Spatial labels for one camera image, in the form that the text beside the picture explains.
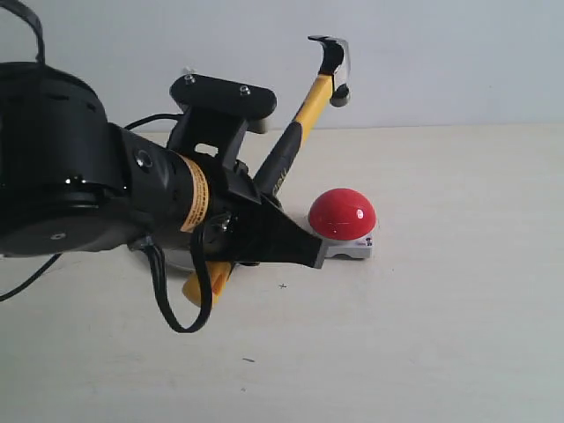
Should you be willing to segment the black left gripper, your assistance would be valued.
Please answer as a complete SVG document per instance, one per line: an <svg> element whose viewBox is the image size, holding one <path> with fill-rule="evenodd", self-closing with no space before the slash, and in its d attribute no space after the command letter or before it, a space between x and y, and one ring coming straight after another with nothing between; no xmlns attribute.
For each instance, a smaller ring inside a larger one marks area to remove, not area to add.
<svg viewBox="0 0 564 423"><path fill-rule="evenodd" d="M227 169L209 154L194 151L185 157L192 172L195 224L180 232L175 249L189 251L196 230L203 230L204 257L212 262L296 263L313 269L323 266L326 243L291 219L267 195L261 195L245 163Z"/></svg>

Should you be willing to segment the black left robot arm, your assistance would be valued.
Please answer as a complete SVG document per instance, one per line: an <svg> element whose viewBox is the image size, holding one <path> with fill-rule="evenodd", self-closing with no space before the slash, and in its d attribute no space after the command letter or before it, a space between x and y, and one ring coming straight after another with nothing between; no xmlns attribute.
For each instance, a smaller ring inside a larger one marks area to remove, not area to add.
<svg viewBox="0 0 564 423"><path fill-rule="evenodd" d="M1 251L100 252L151 238L210 262L320 268L325 245L274 197L300 147L292 123L260 171L237 155L276 107L273 91L196 75L171 86L181 108L166 145L111 123L96 92L38 63L1 66Z"/></svg>

